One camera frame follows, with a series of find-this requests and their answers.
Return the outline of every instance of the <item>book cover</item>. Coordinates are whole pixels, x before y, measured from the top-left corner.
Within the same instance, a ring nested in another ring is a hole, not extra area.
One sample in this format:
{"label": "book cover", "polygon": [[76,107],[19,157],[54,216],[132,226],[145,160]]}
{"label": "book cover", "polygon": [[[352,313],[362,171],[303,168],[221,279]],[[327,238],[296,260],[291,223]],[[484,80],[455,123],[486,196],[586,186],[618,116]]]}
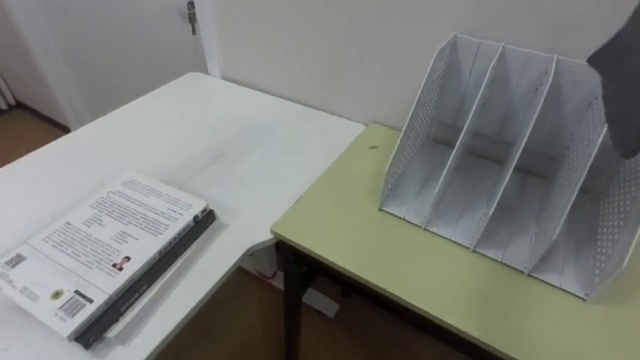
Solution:
{"label": "book cover", "polygon": [[129,172],[0,259],[0,290],[73,339],[208,210]]}

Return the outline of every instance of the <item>logo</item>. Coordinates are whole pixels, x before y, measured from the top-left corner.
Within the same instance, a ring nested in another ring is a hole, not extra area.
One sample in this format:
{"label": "logo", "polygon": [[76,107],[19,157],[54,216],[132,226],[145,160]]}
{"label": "logo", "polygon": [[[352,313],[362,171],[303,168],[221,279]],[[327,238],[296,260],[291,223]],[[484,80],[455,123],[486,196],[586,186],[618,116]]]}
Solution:
{"label": "logo", "polygon": [[62,296],[64,296],[64,290],[58,289],[51,293],[51,295],[49,296],[49,299],[51,301],[57,301],[57,300],[60,300]]}

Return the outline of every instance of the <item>baseboard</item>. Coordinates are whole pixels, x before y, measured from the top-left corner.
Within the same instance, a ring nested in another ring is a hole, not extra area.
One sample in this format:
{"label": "baseboard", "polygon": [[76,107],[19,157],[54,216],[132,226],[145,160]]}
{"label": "baseboard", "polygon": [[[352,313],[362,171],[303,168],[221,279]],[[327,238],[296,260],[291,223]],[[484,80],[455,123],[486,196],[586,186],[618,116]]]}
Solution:
{"label": "baseboard", "polygon": [[33,116],[37,117],[38,119],[46,122],[47,124],[53,126],[54,128],[66,133],[66,134],[71,132],[71,129],[69,129],[68,126],[57,122],[56,120],[50,118],[49,116],[41,113],[38,110],[32,108],[31,106],[23,103],[22,101],[17,100],[17,103],[18,103],[18,106],[16,107],[16,109],[24,109],[24,110],[28,111],[29,113],[31,113]]}

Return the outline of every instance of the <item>door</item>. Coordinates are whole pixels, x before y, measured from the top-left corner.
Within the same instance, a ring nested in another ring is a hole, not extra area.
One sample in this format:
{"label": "door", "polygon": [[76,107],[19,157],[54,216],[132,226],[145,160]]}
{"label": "door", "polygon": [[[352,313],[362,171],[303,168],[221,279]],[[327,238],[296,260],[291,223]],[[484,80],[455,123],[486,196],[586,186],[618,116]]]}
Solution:
{"label": "door", "polygon": [[29,1],[87,120],[188,72],[207,72],[187,0]]}

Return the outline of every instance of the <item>barcode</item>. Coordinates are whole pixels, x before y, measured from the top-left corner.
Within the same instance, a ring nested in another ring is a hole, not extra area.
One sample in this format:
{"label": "barcode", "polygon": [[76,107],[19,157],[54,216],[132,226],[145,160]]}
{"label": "barcode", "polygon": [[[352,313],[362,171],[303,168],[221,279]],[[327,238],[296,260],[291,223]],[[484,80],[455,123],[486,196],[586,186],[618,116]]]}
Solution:
{"label": "barcode", "polygon": [[66,317],[73,319],[82,309],[87,306],[87,303],[79,296],[73,296],[69,300],[65,301],[58,310]]}
{"label": "barcode", "polygon": [[11,270],[15,269],[16,266],[20,265],[23,261],[27,260],[27,257],[20,254],[20,253],[16,253],[15,255],[13,255],[11,257],[11,259],[7,260],[4,262],[4,264]]}

